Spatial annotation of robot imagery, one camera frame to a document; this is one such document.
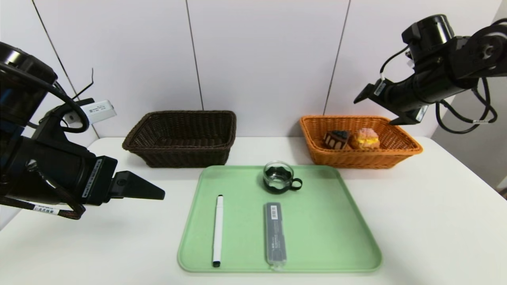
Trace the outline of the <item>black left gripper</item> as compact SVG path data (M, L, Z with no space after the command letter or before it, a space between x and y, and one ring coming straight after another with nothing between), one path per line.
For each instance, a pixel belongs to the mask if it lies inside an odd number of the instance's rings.
M32 158L45 176L56 181L81 204L99 206L108 199L165 198L163 189L130 171L114 175L116 159L97 157L70 141L35 141Z

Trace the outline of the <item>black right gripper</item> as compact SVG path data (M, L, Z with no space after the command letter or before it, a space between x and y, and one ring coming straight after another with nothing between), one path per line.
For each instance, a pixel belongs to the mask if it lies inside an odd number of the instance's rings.
M421 88L415 75L400 82L378 80L375 85L367 84L353 103L370 98L378 105L395 114L390 125L416 125L425 116L428 103L421 99Z

